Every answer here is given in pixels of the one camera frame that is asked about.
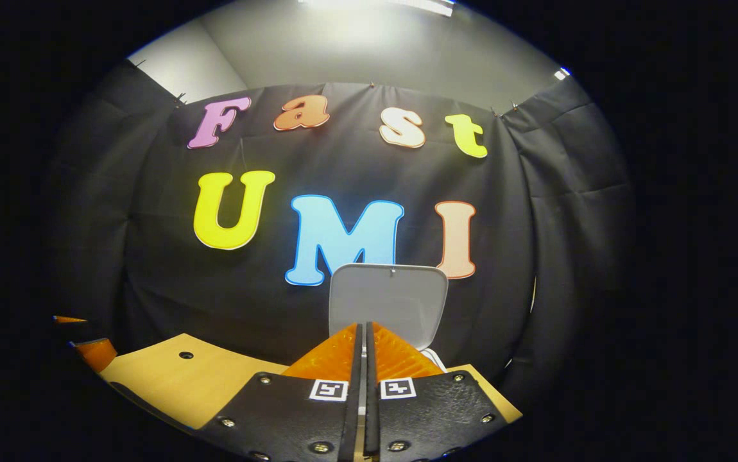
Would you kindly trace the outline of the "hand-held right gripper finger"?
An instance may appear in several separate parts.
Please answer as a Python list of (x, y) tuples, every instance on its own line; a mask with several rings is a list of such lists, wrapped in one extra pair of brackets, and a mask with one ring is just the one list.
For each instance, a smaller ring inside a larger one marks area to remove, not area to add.
[(364, 330), (348, 342), (345, 381), (257, 372), (199, 430), (199, 438), (254, 461), (352, 461), (359, 423)]
[(509, 424), (509, 401), (472, 366), (439, 372), (383, 325), (366, 328), (366, 452), (373, 460), (440, 459)]

